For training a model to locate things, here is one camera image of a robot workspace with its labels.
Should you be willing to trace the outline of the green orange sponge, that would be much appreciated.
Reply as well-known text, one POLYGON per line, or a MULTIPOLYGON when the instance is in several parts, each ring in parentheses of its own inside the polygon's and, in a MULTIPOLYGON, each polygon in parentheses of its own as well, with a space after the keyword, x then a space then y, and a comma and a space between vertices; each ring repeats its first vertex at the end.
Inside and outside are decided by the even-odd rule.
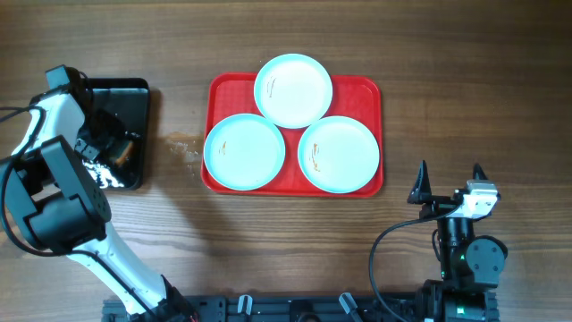
POLYGON ((134 143, 132 140, 125 140, 120 142, 112 153, 112 160, 114 164, 118 167, 121 167, 123 164, 125 164, 130 158, 133 149, 134 143))

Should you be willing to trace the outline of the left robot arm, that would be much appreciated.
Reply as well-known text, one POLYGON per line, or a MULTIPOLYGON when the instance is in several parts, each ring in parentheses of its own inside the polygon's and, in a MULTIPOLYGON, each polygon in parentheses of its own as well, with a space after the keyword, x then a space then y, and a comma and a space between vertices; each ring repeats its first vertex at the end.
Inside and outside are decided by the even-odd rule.
POLYGON ((141 78, 90 78, 59 65, 25 107, 29 128, 1 162, 1 224, 19 249, 66 257, 104 283, 129 321, 196 321, 198 312, 114 229, 103 186, 142 180, 151 91, 141 78))

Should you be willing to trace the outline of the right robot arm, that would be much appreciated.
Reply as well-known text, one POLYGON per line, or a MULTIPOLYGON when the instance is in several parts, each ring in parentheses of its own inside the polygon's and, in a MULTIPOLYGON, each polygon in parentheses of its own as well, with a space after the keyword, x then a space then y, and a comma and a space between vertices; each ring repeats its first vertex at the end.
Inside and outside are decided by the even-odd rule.
POLYGON ((441 279, 427 280, 416 291, 418 321, 498 321, 493 292, 508 257, 507 246, 490 235, 477 236, 474 223, 492 215, 501 199, 479 164, 473 178, 452 196, 432 193, 426 162, 419 166, 408 203, 420 205, 419 218, 437 224, 433 250, 441 279))

